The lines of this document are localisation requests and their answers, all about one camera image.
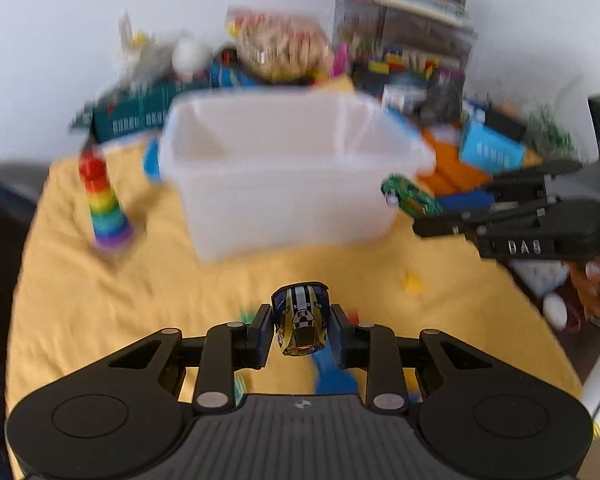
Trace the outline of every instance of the toy car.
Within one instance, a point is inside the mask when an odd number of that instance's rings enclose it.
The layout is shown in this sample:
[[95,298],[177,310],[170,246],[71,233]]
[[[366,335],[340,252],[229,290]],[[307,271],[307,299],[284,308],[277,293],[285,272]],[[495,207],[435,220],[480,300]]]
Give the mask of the toy car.
[[414,218],[438,215],[443,211],[435,198],[401,174],[394,173],[384,179],[380,191],[390,207],[399,207]]
[[322,350],[329,316],[329,295],[322,283],[298,283],[273,293],[274,323],[284,355]]

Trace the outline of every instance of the rainbow stacking toy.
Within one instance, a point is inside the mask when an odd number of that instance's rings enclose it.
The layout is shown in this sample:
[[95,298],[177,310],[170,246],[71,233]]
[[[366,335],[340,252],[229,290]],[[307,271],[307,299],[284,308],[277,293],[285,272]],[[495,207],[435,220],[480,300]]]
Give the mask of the rainbow stacking toy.
[[107,251],[125,246],[133,235],[128,218],[107,176],[107,165],[93,148],[80,156],[80,177],[87,192],[96,245]]

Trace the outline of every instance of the blue box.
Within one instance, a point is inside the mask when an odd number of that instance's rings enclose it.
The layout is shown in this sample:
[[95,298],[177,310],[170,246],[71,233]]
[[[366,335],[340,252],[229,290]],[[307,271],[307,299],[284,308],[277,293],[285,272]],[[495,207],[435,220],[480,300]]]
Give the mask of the blue box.
[[526,147],[471,119],[464,129],[459,158],[465,164],[497,174],[522,167]]

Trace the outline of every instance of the clear plastic storage box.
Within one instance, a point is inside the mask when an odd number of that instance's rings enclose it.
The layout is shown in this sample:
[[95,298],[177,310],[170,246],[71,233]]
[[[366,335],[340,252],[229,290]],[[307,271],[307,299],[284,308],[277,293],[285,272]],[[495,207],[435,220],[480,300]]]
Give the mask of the clear plastic storage box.
[[200,260],[379,237],[395,216],[382,180],[413,178],[434,159],[373,98],[297,90],[183,96],[159,155]]

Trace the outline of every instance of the plastic container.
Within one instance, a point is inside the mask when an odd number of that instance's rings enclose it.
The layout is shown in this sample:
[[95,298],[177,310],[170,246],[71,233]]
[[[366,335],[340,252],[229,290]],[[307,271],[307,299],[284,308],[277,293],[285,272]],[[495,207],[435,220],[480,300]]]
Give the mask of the plastic container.
[[299,90],[183,96],[159,154],[200,260],[379,237],[395,215],[382,180],[413,178],[434,160],[375,99]]

